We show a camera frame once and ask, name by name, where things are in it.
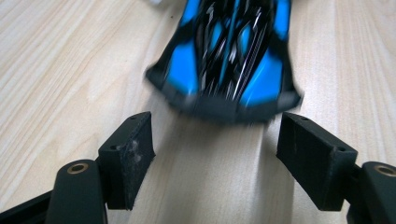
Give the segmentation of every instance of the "wood grain surface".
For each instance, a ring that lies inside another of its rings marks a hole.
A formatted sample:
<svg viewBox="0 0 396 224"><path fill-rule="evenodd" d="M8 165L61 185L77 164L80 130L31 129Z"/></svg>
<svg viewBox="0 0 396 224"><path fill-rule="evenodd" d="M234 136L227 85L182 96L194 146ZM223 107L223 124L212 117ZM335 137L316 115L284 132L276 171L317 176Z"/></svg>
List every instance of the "wood grain surface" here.
<svg viewBox="0 0 396 224"><path fill-rule="evenodd" d="M127 117L150 110L157 154L132 212L110 223L346 223L319 212L275 157L269 125L180 115L143 79L185 2L0 1L0 211L95 159ZM293 112L396 165L396 1L294 0L290 56L304 102Z"/></svg>

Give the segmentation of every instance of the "wooden table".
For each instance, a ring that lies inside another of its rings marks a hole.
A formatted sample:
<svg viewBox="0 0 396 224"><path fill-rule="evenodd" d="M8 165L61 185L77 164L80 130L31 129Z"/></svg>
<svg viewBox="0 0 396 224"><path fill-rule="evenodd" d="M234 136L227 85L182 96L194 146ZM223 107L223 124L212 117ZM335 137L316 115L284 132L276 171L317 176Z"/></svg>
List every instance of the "wooden table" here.
<svg viewBox="0 0 396 224"><path fill-rule="evenodd" d="M221 126L169 109L143 79L183 1L0 1L0 211L95 159L127 117L150 110L157 157L133 212L110 223L345 223L319 212L275 157L268 127ZM295 0L290 52L307 116L396 164L396 2Z"/></svg>

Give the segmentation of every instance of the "light wood surface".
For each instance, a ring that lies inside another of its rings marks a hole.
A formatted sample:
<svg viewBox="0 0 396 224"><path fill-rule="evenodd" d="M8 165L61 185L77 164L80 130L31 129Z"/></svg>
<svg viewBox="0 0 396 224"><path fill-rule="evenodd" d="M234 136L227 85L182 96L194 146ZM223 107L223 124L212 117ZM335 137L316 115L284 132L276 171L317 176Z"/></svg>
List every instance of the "light wood surface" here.
<svg viewBox="0 0 396 224"><path fill-rule="evenodd" d="M150 110L157 157L132 212L110 223L346 223L323 213L275 157L268 126L221 126L171 110L143 79L182 0L0 1L0 211L95 159L127 117ZM307 116L396 165L396 1L293 1L290 53Z"/></svg>

